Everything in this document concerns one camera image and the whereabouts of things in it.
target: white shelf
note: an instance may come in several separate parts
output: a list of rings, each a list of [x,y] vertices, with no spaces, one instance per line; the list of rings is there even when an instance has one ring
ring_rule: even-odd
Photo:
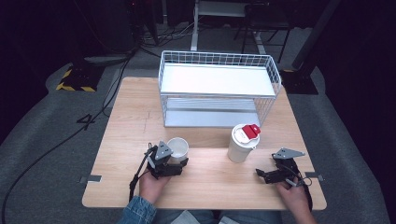
[[[162,94],[276,97],[265,67],[167,63]]]
[[[259,124],[252,99],[168,99],[166,127],[229,127]]]

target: person's arm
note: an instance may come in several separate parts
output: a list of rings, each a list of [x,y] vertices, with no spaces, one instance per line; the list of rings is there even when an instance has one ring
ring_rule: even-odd
[[[316,224],[308,206],[303,187],[290,187],[286,182],[277,183],[276,189],[298,224]]]
[[[160,177],[157,180],[147,172],[148,170],[139,179],[139,196],[134,196],[124,208],[119,224],[149,224],[154,219],[156,213],[154,204],[171,177]]]

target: blue sleeve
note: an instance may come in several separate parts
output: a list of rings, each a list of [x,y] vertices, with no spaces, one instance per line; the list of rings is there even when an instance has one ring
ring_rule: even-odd
[[[155,217],[157,209],[139,196],[134,196],[123,209],[122,218],[118,224],[149,224]]]

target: dark background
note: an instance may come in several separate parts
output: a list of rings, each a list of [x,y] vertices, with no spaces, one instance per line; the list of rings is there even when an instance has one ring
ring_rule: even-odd
[[[81,0],[78,9],[73,1],[2,1],[0,143],[48,93],[50,74],[82,57],[114,53],[97,37],[116,51],[135,45],[131,12],[124,1],[111,2]],[[161,1],[150,3],[155,20],[162,22]],[[169,25],[192,21],[193,1],[166,3]],[[327,3],[303,1],[292,13],[295,26],[314,27]],[[341,1],[304,61],[323,74],[326,94],[380,183],[393,222],[395,11],[393,1]]]

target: chair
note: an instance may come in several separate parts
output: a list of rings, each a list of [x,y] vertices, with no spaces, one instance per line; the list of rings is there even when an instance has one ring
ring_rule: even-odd
[[[236,39],[241,31],[242,27],[245,28],[244,41],[242,44],[242,52],[245,51],[245,45],[247,44],[248,31],[257,32],[274,32],[271,37],[266,41],[266,46],[282,46],[279,58],[277,60],[280,63],[282,59],[283,51],[288,41],[289,33],[291,30],[288,18],[283,11],[282,7],[275,2],[268,1],[253,1],[249,5],[245,6],[245,19],[243,24],[239,27],[235,37]],[[287,31],[283,44],[271,44],[268,43],[277,34],[278,31]]]

